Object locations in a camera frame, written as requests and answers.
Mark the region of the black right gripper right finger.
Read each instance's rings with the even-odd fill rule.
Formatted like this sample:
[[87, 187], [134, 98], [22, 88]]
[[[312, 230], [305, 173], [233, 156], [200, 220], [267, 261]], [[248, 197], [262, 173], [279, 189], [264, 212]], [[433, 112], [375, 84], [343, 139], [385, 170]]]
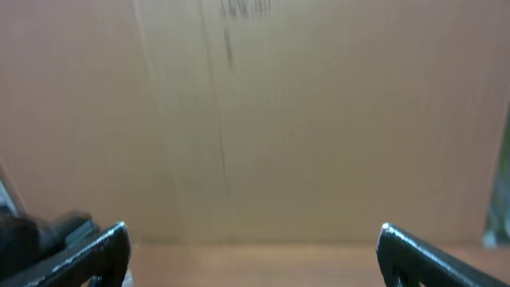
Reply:
[[382, 224], [376, 255], [387, 286], [507, 285], [389, 222]]

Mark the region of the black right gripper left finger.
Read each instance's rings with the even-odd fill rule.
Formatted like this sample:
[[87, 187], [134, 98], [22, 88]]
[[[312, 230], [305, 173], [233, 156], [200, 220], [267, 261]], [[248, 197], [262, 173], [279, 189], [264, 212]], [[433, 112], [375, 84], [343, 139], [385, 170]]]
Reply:
[[131, 243], [127, 225], [118, 222], [75, 246], [40, 261], [1, 282], [1, 287], [120, 287], [128, 270]]

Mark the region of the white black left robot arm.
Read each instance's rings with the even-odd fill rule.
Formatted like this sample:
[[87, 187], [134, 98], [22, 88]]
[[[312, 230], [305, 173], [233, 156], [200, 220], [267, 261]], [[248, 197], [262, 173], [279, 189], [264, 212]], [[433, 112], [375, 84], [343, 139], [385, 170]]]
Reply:
[[98, 233], [89, 214], [68, 213], [54, 222], [41, 222], [1, 212], [1, 279], [28, 269], [80, 240]]

